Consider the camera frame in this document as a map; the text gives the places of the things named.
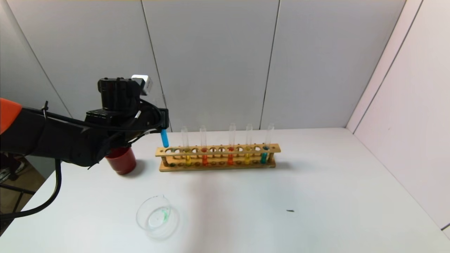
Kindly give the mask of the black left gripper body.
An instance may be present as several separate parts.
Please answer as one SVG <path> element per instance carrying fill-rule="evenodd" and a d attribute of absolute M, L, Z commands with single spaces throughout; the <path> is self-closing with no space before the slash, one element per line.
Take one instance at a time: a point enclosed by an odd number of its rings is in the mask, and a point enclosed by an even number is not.
<path fill-rule="evenodd" d="M 159 108 L 151 103 L 140 104 L 139 126 L 151 131 L 169 128 L 168 109 Z"/>

